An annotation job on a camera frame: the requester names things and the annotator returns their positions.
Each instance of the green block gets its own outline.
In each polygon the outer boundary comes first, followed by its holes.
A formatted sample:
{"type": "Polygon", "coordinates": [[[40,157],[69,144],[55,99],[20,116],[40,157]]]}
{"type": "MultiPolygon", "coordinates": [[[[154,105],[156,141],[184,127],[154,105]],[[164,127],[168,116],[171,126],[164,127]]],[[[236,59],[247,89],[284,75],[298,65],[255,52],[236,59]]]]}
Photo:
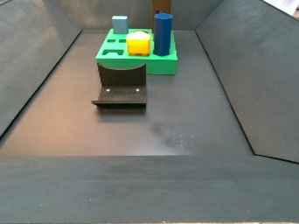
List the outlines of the green block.
{"type": "Polygon", "coordinates": [[[176,74],[178,56],[175,49],[175,40],[172,34],[171,54],[158,56],[154,54],[155,42],[151,29],[129,29],[128,33],[143,31],[152,35],[151,53],[148,56],[131,56],[127,53],[127,35],[115,34],[113,29],[107,34],[105,41],[97,51],[96,61],[105,67],[132,68],[145,63],[145,72],[148,74],[176,74]]]}

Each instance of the black object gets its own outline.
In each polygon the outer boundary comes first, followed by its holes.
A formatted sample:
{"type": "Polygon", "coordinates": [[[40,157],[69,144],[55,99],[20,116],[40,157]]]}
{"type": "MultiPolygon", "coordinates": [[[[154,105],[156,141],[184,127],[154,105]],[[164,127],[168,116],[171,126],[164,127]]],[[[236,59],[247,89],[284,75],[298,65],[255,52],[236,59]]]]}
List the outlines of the black object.
{"type": "Polygon", "coordinates": [[[101,89],[97,100],[92,101],[95,105],[145,105],[145,64],[131,69],[113,69],[97,64],[97,72],[101,89]]]}

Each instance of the gray wall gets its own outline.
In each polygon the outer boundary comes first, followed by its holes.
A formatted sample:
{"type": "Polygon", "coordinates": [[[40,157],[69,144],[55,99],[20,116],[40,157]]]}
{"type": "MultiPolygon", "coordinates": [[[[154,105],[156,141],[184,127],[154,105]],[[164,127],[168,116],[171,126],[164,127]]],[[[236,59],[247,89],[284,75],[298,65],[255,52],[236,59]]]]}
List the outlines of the gray wall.
{"type": "MultiPolygon", "coordinates": [[[[115,15],[129,16],[132,28],[151,27],[152,0],[53,0],[83,29],[105,30],[115,15]]],[[[174,29],[195,30],[222,0],[172,0],[174,29]]]]}
{"type": "Polygon", "coordinates": [[[198,33],[255,153],[299,162],[299,22],[224,0],[198,33]]]}
{"type": "Polygon", "coordinates": [[[0,5],[0,136],[80,33],[51,0],[0,5]]]}

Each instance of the toy block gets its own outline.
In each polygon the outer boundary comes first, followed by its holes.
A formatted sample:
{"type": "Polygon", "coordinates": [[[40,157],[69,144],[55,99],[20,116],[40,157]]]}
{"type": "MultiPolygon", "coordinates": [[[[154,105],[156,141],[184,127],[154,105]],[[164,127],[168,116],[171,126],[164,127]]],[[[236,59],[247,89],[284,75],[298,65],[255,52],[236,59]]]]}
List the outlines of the toy block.
{"type": "Polygon", "coordinates": [[[151,29],[128,29],[128,33],[145,32],[151,35],[151,50],[148,56],[132,56],[127,52],[127,35],[115,34],[111,29],[103,45],[97,51],[96,61],[105,67],[116,69],[139,67],[145,64],[147,74],[176,74],[178,56],[175,49],[174,33],[171,35],[170,55],[159,56],[154,54],[154,34],[151,29]]]}
{"type": "Polygon", "coordinates": [[[166,56],[171,49],[174,15],[159,13],[155,15],[154,54],[166,56]]]}
{"type": "Polygon", "coordinates": [[[127,16],[113,16],[112,25],[115,34],[128,34],[127,16]]]}
{"type": "Polygon", "coordinates": [[[172,0],[152,0],[152,30],[155,30],[155,14],[172,13],[172,0]]]}
{"type": "Polygon", "coordinates": [[[125,36],[125,46],[129,55],[147,56],[151,51],[151,35],[143,31],[135,31],[125,36]]]}

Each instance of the gray floor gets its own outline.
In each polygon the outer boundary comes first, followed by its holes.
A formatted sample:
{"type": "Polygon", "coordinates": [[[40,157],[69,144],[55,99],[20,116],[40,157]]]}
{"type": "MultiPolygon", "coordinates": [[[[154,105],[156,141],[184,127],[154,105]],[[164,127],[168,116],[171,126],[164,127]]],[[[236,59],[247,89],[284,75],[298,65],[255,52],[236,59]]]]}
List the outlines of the gray floor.
{"type": "Polygon", "coordinates": [[[175,34],[178,75],[147,76],[145,110],[111,111],[91,104],[100,88],[95,55],[107,32],[84,32],[1,142],[0,155],[250,154],[196,34],[175,34]]]}
{"type": "Polygon", "coordinates": [[[0,222],[299,221],[299,166],[252,156],[195,32],[145,111],[89,102],[105,33],[79,36],[1,141],[0,222]]]}

